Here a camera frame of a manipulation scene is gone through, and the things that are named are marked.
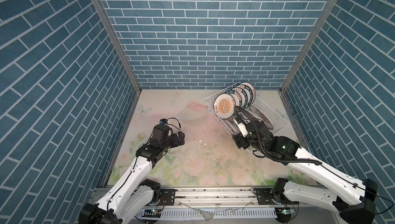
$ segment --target floral tablecloth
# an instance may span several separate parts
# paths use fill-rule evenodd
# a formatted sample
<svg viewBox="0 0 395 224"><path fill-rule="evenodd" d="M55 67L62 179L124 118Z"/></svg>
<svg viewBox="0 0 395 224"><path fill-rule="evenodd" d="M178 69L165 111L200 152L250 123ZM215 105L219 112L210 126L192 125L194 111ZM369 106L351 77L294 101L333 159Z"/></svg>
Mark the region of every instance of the floral tablecloth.
<svg viewBox="0 0 395 224"><path fill-rule="evenodd" d="M114 185L130 166L136 150L162 118L175 117L185 133L185 145L170 149L148 175L162 185L273 185L278 177L304 185L316 185L309 176L267 158L240 150L214 115L204 98L215 90L143 90L112 170L108 185ZM285 119L276 91L257 95ZM291 124L277 135L296 140Z"/></svg>

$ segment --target blue brick wall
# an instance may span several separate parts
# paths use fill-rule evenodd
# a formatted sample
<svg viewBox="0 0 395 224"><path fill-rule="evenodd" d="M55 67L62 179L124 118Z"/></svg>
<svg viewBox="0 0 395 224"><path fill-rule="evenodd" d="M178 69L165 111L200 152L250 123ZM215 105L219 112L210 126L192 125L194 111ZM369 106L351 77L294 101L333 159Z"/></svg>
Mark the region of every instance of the blue brick wall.
<svg viewBox="0 0 395 224"><path fill-rule="evenodd" d="M327 0L102 0L142 88L279 89Z"/></svg>
<svg viewBox="0 0 395 224"><path fill-rule="evenodd" d="M395 0L338 0L285 94L313 153L395 196ZM378 210L389 207L376 199ZM395 209L377 215L393 223Z"/></svg>
<svg viewBox="0 0 395 224"><path fill-rule="evenodd" d="M90 0L0 11L0 223L74 223L135 91Z"/></svg>

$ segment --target wire basket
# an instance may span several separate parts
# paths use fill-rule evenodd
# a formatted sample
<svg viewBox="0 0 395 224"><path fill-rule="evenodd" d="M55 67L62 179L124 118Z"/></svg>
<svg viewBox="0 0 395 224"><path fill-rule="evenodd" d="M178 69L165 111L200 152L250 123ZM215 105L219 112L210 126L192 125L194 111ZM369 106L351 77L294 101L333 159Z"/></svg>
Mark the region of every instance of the wire basket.
<svg viewBox="0 0 395 224"><path fill-rule="evenodd" d="M235 88L240 83L241 82L232 84L231 86L204 99L205 103L209 107L209 111L215 116L215 118L218 120L218 122L221 123L221 125L225 128L225 130L230 135L235 135L235 134L239 133L239 131L234 130L228 123L225 122L225 120L219 118L217 116L217 114L215 113L213 106L214 106L215 98L217 98L217 96L219 96L222 93L225 93L228 90ZM279 133L282 129L284 129L284 127L289 125L289 122L286 119L284 119L280 114L278 114L276 111L274 111L273 108L269 107L269 105L267 105L264 101L262 101L258 96L255 98L255 101L254 101L254 103L252 103L252 106L258 108L270 120L270 122L273 125L273 130L271 131L273 133L273 135Z"/></svg>

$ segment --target plate with orange sunburst design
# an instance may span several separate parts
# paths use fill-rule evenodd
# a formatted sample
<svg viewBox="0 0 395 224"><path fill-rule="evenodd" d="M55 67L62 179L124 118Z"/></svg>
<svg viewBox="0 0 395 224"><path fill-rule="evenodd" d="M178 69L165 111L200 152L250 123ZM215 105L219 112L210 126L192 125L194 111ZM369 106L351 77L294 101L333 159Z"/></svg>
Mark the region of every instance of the plate with orange sunburst design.
<svg viewBox="0 0 395 224"><path fill-rule="evenodd" d="M228 119L234 113L236 103L230 94L220 94L215 98L214 111L221 119Z"/></svg>

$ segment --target blue tile wall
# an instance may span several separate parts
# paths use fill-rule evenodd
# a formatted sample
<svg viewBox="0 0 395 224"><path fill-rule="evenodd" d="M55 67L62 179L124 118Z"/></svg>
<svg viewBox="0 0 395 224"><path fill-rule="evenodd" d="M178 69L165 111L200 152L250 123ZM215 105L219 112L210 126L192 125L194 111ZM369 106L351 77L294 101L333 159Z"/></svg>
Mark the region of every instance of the blue tile wall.
<svg viewBox="0 0 395 224"><path fill-rule="evenodd" d="M312 152L395 196L395 0L338 0L286 97ZM376 198L379 211L388 202ZM395 210L376 215L393 223Z"/></svg>
<svg viewBox="0 0 395 224"><path fill-rule="evenodd" d="M142 88L279 89L327 0L102 0Z"/></svg>
<svg viewBox="0 0 395 224"><path fill-rule="evenodd" d="M74 223L136 92L90 0L0 11L0 223Z"/></svg>

